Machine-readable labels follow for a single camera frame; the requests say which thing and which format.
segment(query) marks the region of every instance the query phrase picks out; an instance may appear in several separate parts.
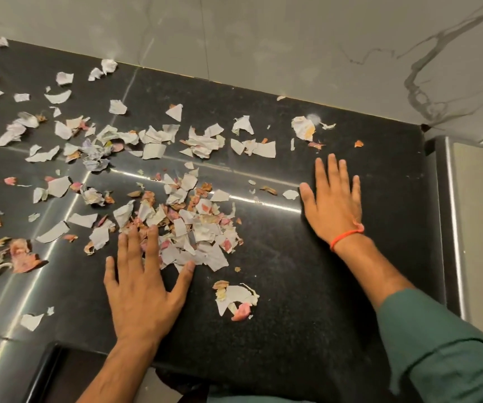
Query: green shirt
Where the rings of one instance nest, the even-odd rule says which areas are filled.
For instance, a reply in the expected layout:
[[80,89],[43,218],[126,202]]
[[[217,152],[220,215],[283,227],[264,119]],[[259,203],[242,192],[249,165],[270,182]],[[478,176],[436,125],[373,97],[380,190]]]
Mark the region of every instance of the green shirt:
[[[426,403],[483,403],[483,332],[419,290],[389,296],[377,312],[391,366],[390,389],[409,376]],[[208,403],[272,403],[264,396],[217,397]]]

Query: finger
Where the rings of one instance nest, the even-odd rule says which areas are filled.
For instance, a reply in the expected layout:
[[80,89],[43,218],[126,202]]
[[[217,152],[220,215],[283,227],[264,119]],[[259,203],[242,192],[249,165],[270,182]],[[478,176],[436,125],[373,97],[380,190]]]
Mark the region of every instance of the finger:
[[327,181],[324,162],[321,158],[316,158],[314,176],[316,178],[316,196],[321,197],[322,195],[329,193],[329,182]]
[[143,272],[143,251],[140,246],[139,231],[135,225],[130,227],[127,245],[127,264],[130,274]]
[[314,200],[314,193],[306,182],[299,185],[299,193],[301,194],[301,200],[303,201],[303,207],[305,208],[305,217],[312,225],[312,223],[317,220],[318,216],[318,208],[316,207],[316,201]]
[[174,302],[178,312],[182,309],[185,303],[187,291],[193,279],[193,272],[195,271],[195,263],[193,261],[187,262],[178,276],[178,280],[171,291],[170,297]]
[[120,284],[127,282],[127,235],[118,235],[118,281]]
[[103,276],[103,284],[107,290],[107,296],[112,297],[112,292],[118,288],[115,274],[115,259],[112,256],[105,260],[105,275]]
[[351,193],[349,188],[349,175],[348,175],[348,165],[346,164],[345,160],[339,161],[339,175],[340,175],[340,187],[342,188],[342,192],[346,195]]
[[161,285],[164,287],[160,273],[161,262],[159,260],[159,244],[157,243],[157,236],[157,226],[152,225],[147,232],[144,273],[155,285]]
[[332,192],[339,191],[340,188],[340,175],[339,168],[337,166],[337,158],[334,154],[330,154],[327,158],[327,173],[329,174],[329,185]]
[[359,209],[359,215],[361,214],[361,179],[359,175],[354,175],[353,177],[353,187],[352,187],[352,201]]

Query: black granite countertop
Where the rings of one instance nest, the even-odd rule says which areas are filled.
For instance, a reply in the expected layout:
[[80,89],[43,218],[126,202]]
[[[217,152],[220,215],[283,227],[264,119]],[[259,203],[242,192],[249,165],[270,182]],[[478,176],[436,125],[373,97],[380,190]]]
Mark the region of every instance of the black granite countertop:
[[[68,175],[99,191],[114,190],[114,205],[127,202],[126,193],[143,182],[165,200],[157,182],[142,179],[157,172],[183,174],[189,157],[185,146],[170,145],[161,160],[143,161],[127,152],[111,156],[112,167],[99,174],[86,171],[81,161],[56,160],[31,164],[24,160],[29,148],[45,149],[64,141],[54,135],[50,102],[43,96],[61,90],[59,71],[74,73],[70,99],[60,105],[59,119],[90,116],[98,130],[111,124],[121,131],[141,130],[173,121],[164,114],[169,104],[182,103],[183,117],[177,140],[187,137],[190,125],[198,131],[218,122],[225,128],[224,148],[209,160],[194,158],[199,182],[232,195],[243,224],[238,232],[245,244],[228,256],[230,266],[212,272],[198,266],[186,305],[154,365],[217,382],[246,388],[253,393],[325,402],[393,401],[387,390],[389,368],[377,331],[374,312],[361,288],[338,257],[312,233],[301,214],[299,200],[280,195],[308,181],[313,184],[313,161],[336,153],[348,161],[351,175],[361,177],[363,223],[382,252],[414,284],[435,295],[434,275],[428,268],[428,226],[423,137],[415,125],[354,113],[294,99],[277,101],[275,95],[213,83],[166,72],[120,64],[112,75],[89,82],[88,74],[100,60],[88,56],[10,41],[0,48],[0,135],[17,112],[43,112],[49,119],[29,130],[21,142],[0,147],[0,180],[17,177],[30,188],[0,184],[0,237],[35,238],[72,212],[90,213],[73,192],[63,198],[32,203],[32,190],[44,186],[46,175]],[[30,93],[31,100],[16,103],[14,93]],[[109,113],[109,100],[120,99],[128,114]],[[290,151],[294,132],[290,122],[300,115],[317,114],[333,130],[317,128],[315,137],[326,144],[319,154],[299,139]],[[277,141],[277,158],[238,156],[229,139],[234,118],[248,114],[258,141]],[[241,140],[248,139],[243,135]],[[70,142],[81,142],[77,136]],[[364,147],[354,148],[362,140]],[[254,203],[248,180],[268,185],[279,196],[257,191]],[[33,223],[28,215],[41,213]],[[80,348],[108,352],[115,343],[107,297],[103,288],[104,259],[115,254],[116,236],[94,256],[83,252],[90,230],[71,225],[79,236],[74,243],[58,240],[33,251],[49,264],[26,274],[0,275],[0,402],[19,401],[46,344],[53,340]],[[241,267],[236,273],[234,267]],[[174,266],[162,271],[170,289],[178,275]],[[232,322],[220,317],[211,289],[219,279],[244,282],[260,294],[254,317]],[[40,314],[54,306],[36,331],[19,325],[25,313]]]

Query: orange bracelet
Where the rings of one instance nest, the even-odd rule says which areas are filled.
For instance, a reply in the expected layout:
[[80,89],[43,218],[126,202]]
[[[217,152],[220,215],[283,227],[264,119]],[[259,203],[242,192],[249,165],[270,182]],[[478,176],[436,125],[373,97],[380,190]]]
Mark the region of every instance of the orange bracelet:
[[362,223],[357,223],[355,220],[353,221],[353,223],[357,226],[358,229],[349,230],[335,237],[331,242],[331,251],[335,251],[335,245],[345,237],[353,235],[354,233],[363,233],[365,231],[365,227]]

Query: forearm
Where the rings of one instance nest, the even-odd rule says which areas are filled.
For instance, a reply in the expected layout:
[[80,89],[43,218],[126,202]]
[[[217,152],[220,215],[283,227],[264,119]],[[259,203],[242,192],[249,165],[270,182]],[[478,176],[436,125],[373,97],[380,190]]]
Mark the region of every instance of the forearm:
[[414,288],[369,237],[350,235],[338,242],[334,250],[357,278],[375,310],[388,296]]
[[132,402],[157,352],[157,346],[158,342],[151,346],[117,342],[101,371],[77,403]]

